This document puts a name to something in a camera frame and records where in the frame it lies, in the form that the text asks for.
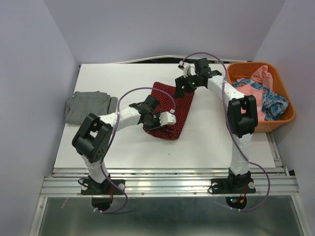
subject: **orange plastic bin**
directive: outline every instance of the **orange plastic bin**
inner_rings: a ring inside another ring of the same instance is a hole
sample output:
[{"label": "orange plastic bin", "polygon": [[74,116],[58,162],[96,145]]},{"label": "orange plastic bin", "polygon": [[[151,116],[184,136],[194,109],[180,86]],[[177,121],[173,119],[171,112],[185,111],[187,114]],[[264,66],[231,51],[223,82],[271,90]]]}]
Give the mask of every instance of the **orange plastic bin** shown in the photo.
[{"label": "orange plastic bin", "polygon": [[289,101],[289,106],[286,111],[280,116],[280,120],[275,121],[259,121],[258,126],[255,128],[255,133],[271,132],[279,126],[289,123],[295,117],[295,110],[292,101],[284,87],[278,71],[271,64],[265,62],[237,62],[231,64],[227,68],[227,81],[232,84],[240,78],[250,78],[252,74],[259,69],[262,65],[268,66],[268,72],[273,77],[273,91],[285,97]]}]

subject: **white wall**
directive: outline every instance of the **white wall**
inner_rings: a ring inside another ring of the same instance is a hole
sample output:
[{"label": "white wall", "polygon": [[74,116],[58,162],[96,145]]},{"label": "white wall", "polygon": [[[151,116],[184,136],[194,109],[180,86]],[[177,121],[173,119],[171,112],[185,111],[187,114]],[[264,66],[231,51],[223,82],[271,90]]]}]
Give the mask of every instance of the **white wall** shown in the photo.
[{"label": "white wall", "polygon": [[284,0],[44,0],[80,63],[208,51],[252,60]]},{"label": "white wall", "polygon": [[275,132],[283,162],[294,169],[315,234],[315,1],[287,0],[255,61],[273,64],[296,109],[296,119]]},{"label": "white wall", "polygon": [[78,67],[42,0],[0,3],[0,234],[28,235]]}]

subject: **gray floor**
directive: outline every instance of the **gray floor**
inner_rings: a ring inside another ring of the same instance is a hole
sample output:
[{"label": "gray floor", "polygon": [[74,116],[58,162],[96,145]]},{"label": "gray floor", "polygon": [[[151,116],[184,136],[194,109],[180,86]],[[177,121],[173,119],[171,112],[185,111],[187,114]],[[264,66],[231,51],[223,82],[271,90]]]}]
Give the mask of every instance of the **gray floor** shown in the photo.
[{"label": "gray floor", "polygon": [[[261,200],[249,197],[248,207]],[[123,213],[115,215],[93,212],[88,198],[64,202],[48,200],[40,236],[303,235],[289,196],[269,197],[262,207],[240,213],[219,206],[225,203],[222,197],[131,199]]]}]

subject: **polka dot fabric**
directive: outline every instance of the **polka dot fabric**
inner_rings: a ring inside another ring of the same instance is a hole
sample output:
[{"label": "polka dot fabric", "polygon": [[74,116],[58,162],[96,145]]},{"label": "polka dot fabric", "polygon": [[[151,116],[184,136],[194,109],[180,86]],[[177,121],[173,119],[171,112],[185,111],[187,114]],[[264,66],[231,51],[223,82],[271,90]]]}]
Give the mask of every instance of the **polka dot fabric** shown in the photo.
[{"label": "polka dot fabric", "polygon": [[[155,82],[153,84],[154,88],[163,90],[170,94],[174,98],[175,93],[175,87],[170,85],[165,85],[160,82]],[[170,98],[165,95],[164,93],[161,93],[156,90],[152,90],[151,95],[155,98],[157,98],[160,101],[160,105],[157,107],[157,112],[167,112],[170,111],[173,108],[173,102],[170,100]],[[160,129],[155,129],[152,131],[147,131],[144,127],[143,129],[150,135],[160,138],[160,139],[166,139],[166,140],[176,140],[179,138],[191,103],[193,99],[194,93],[185,93],[185,97],[182,98],[174,98],[176,103],[176,109],[175,109],[175,117],[176,117],[176,124],[175,125],[165,125]]]}]

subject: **gray towel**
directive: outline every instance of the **gray towel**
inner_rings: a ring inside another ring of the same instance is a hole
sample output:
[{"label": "gray towel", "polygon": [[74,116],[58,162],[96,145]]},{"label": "gray towel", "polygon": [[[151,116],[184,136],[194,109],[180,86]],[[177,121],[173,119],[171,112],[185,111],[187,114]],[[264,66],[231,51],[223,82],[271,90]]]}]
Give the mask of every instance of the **gray towel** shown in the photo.
[{"label": "gray towel", "polygon": [[85,117],[93,113],[96,116],[116,111],[118,99],[105,92],[75,92],[65,105],[65,122],[81,125]]}]

